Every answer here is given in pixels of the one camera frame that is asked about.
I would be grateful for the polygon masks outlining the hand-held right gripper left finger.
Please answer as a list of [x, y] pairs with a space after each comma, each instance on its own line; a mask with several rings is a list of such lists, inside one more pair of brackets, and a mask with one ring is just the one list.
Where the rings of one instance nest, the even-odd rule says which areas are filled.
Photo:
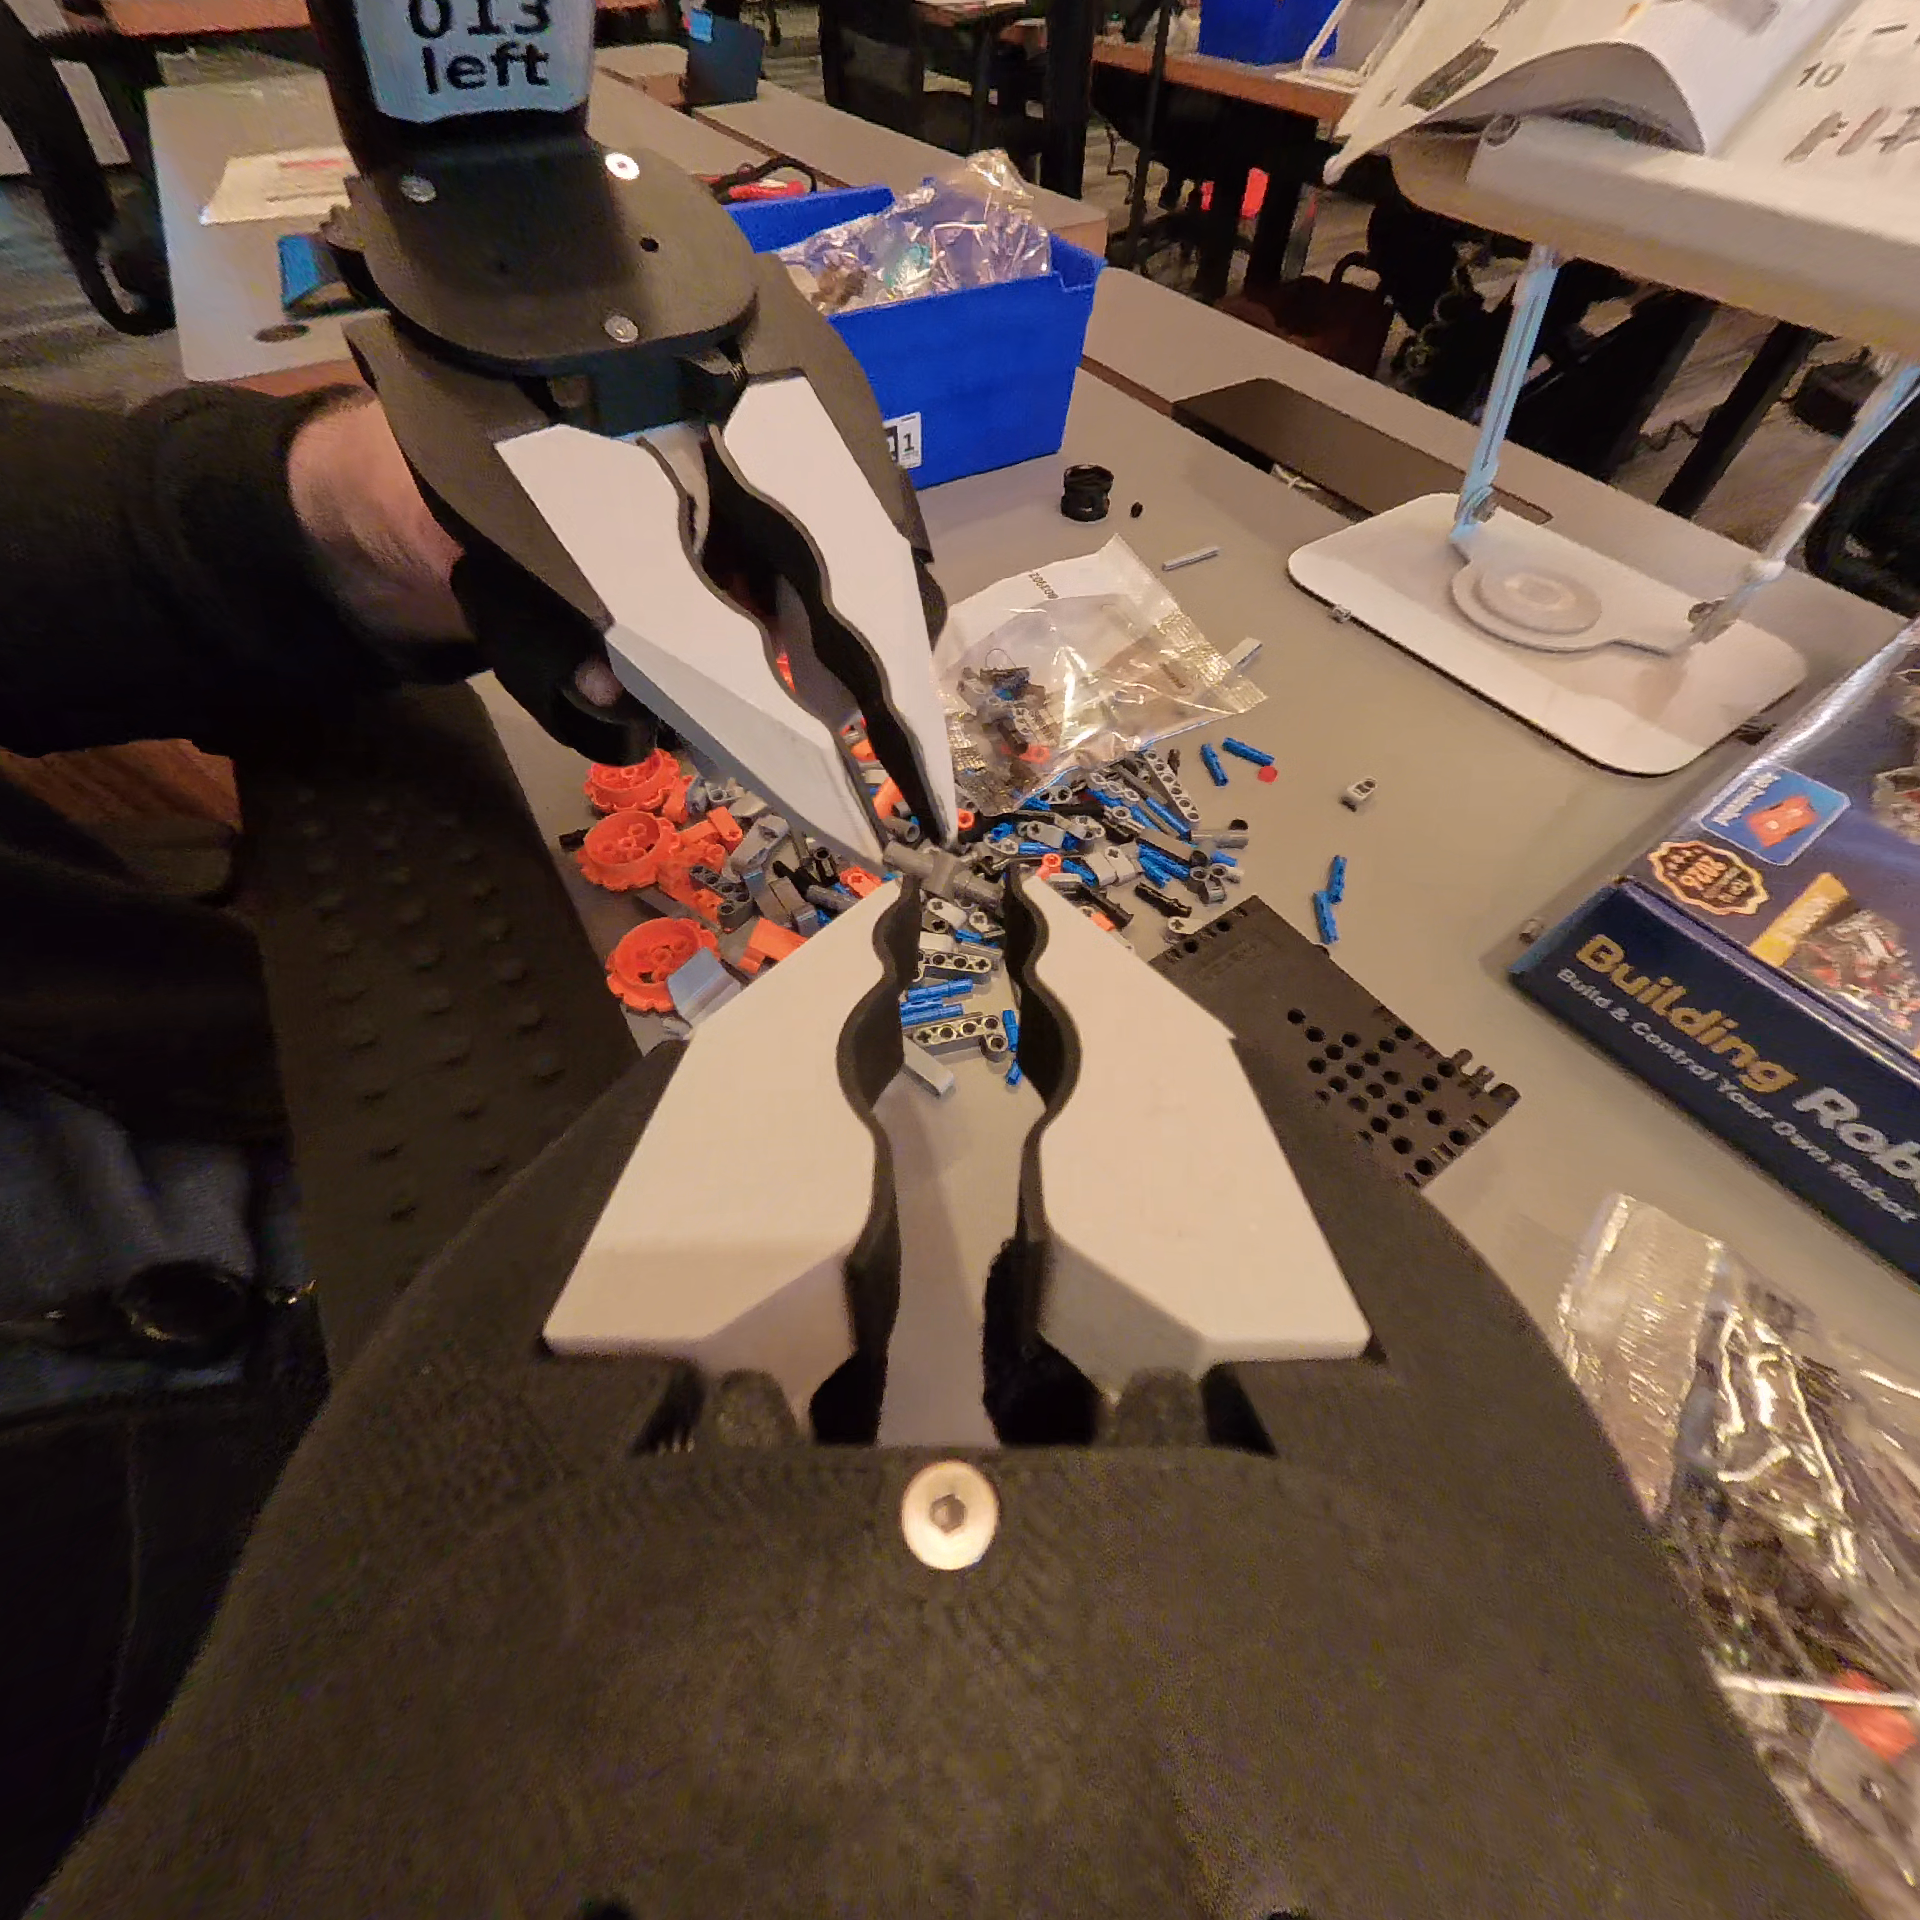
[[871, 1445], [898, 1331], [883, 1095], [912, 887], [883, 881], [682, 1047], [547, 1324], [547, 1357], [762, 1368], [815, 1443]]

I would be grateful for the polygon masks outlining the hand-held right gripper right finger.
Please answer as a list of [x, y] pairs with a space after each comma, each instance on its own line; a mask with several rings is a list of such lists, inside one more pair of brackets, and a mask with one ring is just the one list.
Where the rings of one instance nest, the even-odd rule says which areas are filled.
[[1366, 1357], [1228, 1028], [1056, 881], [1004, 881], [1004, 986], [1048, 1118], [997, 1246], [997, 1430], [1090, 1443], [1129, 1378]]

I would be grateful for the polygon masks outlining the black perforated motor block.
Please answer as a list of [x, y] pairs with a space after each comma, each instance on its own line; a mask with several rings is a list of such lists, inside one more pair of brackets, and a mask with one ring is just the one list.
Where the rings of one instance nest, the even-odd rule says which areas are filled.
[[1514, 1106], [1514, 1087], [1418, 1041], [1259, 898], [1167, 938], [1152, 971], [1410, 1195]]

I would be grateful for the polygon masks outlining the small clear white-label parts bag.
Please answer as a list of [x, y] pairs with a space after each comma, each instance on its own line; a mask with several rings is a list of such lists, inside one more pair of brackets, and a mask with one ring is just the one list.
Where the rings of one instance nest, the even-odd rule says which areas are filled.
[[1103, 540], [955, 602], [934, 694], [957, 806], [1013, 816], [1068, 773], [1257, 714], [1259, 681], [1129, 540]]

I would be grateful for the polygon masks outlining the grey axle connector piece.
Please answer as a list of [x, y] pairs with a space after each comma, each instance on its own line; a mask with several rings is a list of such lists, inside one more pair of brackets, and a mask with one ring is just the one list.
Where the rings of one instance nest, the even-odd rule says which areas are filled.
[[955, 898], [955, 905], [983, 905], [983, 915], [1004, 905], [1004, 887], [948, 840], [883, 840], [883, 865], [924, 881], [929, 898]]

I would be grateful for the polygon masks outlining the pile of small building parts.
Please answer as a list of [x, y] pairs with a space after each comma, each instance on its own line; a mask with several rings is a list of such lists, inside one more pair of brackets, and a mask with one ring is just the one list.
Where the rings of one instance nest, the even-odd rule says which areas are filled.
[[[871, 734], [854, 734], [854, 770], [857, 770], [871, 798], [883, 806], [883, 837], [924, 840], [924, 830], [912, 830], [898, 779], [876, 770]], [[715, 873], [718, 950], [696, 950], [688, 971], [667, 979], [675, 1012], [635, 1012], [641, 1047], [658, 1047], [658, 1041], [688, 1047], [696, 1023], [715, 1023], [731, 996], [763, 986], [815, 938], [854, 924], [854, 905], [871, 905], [883, 881], [898, 881], [883, 856], [857, 865], [857, 856], [826, 854], [815, 830], [782, 823], [762, 792], [696, 773], [696, 770], [688, 770], [688, 816], [715, 816], [715, 830], [735, 837], [735, 854]], [[1175, 760], [1162, 760], [1162, 753], [1116, 760], [1106, 773], [1068, 773], [1062, 792], [1048, 792], [1013, 816], [966, 816], [957, 806], [957, 856], [979, 873], [1048, 881], [1106, 938], [1121, 938], [1137, 924], [1137, 905], [1162, 924], [1162, 938], [1200, 931], [1200, 915], [1228, 898], [1242, 854], [1249, 854], [1249, 823], [1207, 830], [1175, 779]], [[624, 905], [635, 905], [635, 924], [682, 915], [658, 887], [635, 887]], [[898, 986], [898, 1028], [905, 1028], [905, 1087], [924, 1087], [929, 1103], [955, 1095], [955, 1059], [983, 1059], [1004, 1087], [1022, 1087], [1022, 1059], [1013, 1059], [1022, 1004], [1004, 986], [1004, 915], [955, 905], [955, 898], [924, 887], [924, 931], [912, 931], [912, 959]]]

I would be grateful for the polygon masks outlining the person's left forearm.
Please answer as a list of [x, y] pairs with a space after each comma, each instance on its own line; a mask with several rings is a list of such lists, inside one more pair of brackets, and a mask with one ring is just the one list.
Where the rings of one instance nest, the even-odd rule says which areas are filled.
[[178, 385], [140, 414], [0, 397], [0, 745], [16, 760], [387, 694], [291, 520], [291, 432], [335, 397]]

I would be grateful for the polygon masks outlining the person's left hand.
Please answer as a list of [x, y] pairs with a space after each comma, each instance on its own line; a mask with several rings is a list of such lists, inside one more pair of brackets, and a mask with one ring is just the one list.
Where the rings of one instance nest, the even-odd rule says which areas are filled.
[[422, 492], [408, 457], [362, 385], [335, 385], [325, 414], [301, 421], [287, 447], [287, 505], [325, 597], [369, 642], [470, 642], [455, 602], [461, 540]]

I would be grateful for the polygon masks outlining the white paper sheet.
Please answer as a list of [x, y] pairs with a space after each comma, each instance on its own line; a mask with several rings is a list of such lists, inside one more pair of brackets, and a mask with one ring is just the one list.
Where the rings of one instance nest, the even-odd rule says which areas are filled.
[[268, 151], [225, 151], [216, 197], [198, 201], [198, 222], [291, 222], [345, 201], [355, 151], [339, 138], [325, 146], [268, 146]]

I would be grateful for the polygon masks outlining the crinkled clear plastic bag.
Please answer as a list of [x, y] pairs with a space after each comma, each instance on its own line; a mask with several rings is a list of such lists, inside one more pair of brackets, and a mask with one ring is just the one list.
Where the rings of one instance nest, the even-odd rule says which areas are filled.
[[1039, 182], [1022, 159], [1004, 146], [979, 146], [912, 197], [791, 239], [782, 270], [818, 320], [854, 320], [1048, 280], [1056, 232], [1039, 222]]

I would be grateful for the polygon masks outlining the grey work table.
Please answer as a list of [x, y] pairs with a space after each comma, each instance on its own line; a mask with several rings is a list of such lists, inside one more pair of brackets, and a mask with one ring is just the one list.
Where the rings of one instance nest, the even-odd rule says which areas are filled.
[[[164, 84], [164, 252], [184, 383], [355, 367], [396, 414], [606, 432], [731, 421], [782, 270], [667, 151], [591, 128], [591, 10], [317, 10], [325, 81]], [[225, 151], [355, 151], [317, 222], [198, 222]], [[281, 232], [362, 308], [281, 320]]]

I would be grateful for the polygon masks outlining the black dimpled pad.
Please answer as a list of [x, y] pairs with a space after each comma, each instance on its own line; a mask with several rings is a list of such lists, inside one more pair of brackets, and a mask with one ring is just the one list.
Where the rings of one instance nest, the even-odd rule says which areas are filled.
[[345, 1368], [635, 1067], [635, 1028], [470, 691], [268, 734], [235, 792], [235, 915], [262, 950], [325, 1366]]

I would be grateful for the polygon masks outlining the person's legs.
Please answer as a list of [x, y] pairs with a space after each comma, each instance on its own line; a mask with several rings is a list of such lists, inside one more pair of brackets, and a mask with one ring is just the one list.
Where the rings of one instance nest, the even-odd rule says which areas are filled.
[[325, 1400], [257, 938], [9, 779], [0, 1902], [169, 1710]]

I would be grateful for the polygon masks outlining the white book stand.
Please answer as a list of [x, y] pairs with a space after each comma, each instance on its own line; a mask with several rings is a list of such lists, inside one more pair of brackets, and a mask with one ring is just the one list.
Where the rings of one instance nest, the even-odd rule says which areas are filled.
[[[1546, 745], [1609, 773], [1681, 773], [1811, 677], [1750, 613], [1864, 447], [1916, 414], [1916, 177], [1675, 151], [1560, 119], [1504, 119], [1478, 138], [1403, 128], [1396, 172], [1410, 201], [1514, 232], [1530, 252], [1452, 492], [1410, 492], [1304, 540], [1289, 571]], [[1711, 597], [1496, 505], [1514, 385], [1571, 252], [1890, 357], [1821, 478]]]

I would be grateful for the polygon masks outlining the open instruction booklet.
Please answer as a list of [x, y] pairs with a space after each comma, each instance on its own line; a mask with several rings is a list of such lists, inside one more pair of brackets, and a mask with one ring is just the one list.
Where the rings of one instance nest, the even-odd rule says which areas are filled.
[[1436, 0], [1336, 119], [1324, 177], [1403, 128], [1605, 120], [1675, 151], [1916, 177], [1916, 0]]

